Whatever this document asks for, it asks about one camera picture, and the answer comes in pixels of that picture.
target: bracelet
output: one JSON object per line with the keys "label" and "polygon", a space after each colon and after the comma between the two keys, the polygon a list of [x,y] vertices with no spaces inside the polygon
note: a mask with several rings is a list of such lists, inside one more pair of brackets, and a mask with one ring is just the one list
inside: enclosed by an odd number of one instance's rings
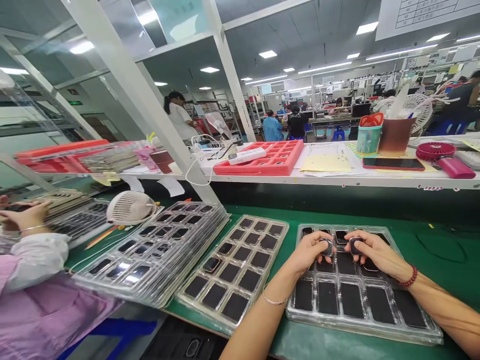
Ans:
{"label": "bracelet", "polygon": [[409,286],[412,286],[412,284],[415,282],[419,274],[419,271],[415,266],[413,266],[412,264],[410,264],[410,266],[413,269],[413,275],[411,276],[410,280],[408,280],[407,282],[400,282],[400,281],[398,282],[401,286],[406,288],[408,288]]}
{"label": "bracelet", "polygon": [[47,228],[47,225],[37,225],[37,226],[32,226],[32,227],[27,227],[26,229],[20,230],[21,233],[33,230],[33,229],[39,229],[39,228]]}
{"label": "bracelet", "polygon": [[267,285],[268,285],[268,284],[265,284],[265,286],[263,287],[263,290],[261,291],[261,294],[263,295],[263,298],[265,299],[265,301],[266,301],[267,303],[269,303],[269,304],[271,304],[271,305],[282,305],[282,304],[286,303],[286,302],[289,300],[290,296],[287,297],[287,298],[286,298],[285,300],[283,300],[283,301],[272,301],[272,300],[270,300],[269,298],[267,298],[267,297],[265,296],[265,288],[267,287]]}

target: red plastic tray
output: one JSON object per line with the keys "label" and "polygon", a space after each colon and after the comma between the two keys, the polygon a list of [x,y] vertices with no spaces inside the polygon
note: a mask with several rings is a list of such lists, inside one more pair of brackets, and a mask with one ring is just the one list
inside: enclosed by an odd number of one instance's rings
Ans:
{"label": "red plastic tray", "polygon": [[270,145],[266,157],[239,165],[224,161],[215,165],[213,171],[217,175],[289,176],[304,149],[303,140],[255,142],[243,151],[267,149]]}

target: silver bracelet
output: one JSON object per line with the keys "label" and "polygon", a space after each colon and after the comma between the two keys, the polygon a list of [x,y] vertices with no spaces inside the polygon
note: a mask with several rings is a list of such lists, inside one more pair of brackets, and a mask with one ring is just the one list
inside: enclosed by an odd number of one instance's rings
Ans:
{"label": "silver bracelet", "polygon": [[21,233],[26,232],[28,230],[39,229],[39,228],[47,228],[47,225],[37,225],[32,227],[27,227],[26,229],[20,230]]}
{"label": "silver bracelet", "polygon": [[266,301],[267,303],[269,303],[269,304],[271,304],[271,305],[282,305],[282,304],[285,304],[285,303],[289,300],[290,296],[287,297],[287,298],[286,298],[285,300],[283,300],[283,301],[272,301],[272,300],[270,300],[269,298],[267,298],[267,297],[265,296],[265,288],[267,287],[268,284],[270,284],[270,283],[266,283],[265,286],[263,287],[263,290],[261,291],[261,294],[263,295],[263,298],[265,299],[265,301]]}

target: red beaded bracelet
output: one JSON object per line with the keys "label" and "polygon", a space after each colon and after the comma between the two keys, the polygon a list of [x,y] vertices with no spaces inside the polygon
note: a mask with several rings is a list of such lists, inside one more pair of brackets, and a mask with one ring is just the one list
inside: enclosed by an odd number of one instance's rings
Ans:
{"label": "red beaded bracelet", "polygon": [[410,264],[410,266],[413,269],[413,275],[411,276],[410,280],[408,280],[407,282],[400,282],[400,281],[398,282],[401,286],[404,286],[406,288],[408,288],[409,286],[412,286],[412,284],[415,282],[419,274],[419,271],[415,266],[413,266],[412,264]]}

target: blue shirt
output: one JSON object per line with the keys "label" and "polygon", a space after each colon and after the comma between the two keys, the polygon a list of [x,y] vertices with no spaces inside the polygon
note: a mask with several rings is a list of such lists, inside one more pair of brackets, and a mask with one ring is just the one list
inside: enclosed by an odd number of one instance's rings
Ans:
{"label": "blue shirt", "polygon": [[282,124],[274,117],[266,117],[263,120],[263,136],[265,141],[283,141],[284,135],[280,132]]}

